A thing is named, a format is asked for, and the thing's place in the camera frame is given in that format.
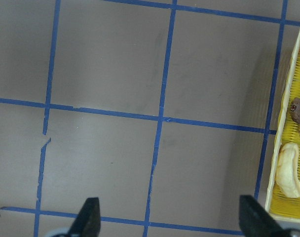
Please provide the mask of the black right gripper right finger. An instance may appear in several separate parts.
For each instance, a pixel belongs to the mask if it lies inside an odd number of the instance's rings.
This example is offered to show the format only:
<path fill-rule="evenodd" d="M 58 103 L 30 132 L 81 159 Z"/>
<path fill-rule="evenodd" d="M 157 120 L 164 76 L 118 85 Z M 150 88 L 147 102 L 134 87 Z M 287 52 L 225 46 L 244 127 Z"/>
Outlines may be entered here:
<path fill-rule="evenodd" d="M 239 227 L 245 237 L 289 236 L 251 195 L 239 197 Z"/>

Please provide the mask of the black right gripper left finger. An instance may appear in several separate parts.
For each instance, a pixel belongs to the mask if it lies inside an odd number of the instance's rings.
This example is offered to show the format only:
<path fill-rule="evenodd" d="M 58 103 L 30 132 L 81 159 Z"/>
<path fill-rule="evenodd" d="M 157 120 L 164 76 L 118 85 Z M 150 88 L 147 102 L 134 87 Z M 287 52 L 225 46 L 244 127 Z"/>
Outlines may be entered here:
<path fill-rule="evenodd" d="M 68 237 L 97 237 L 101 230 L 100 203 L 98 197 L 89 197 L 67 232 Z"/>

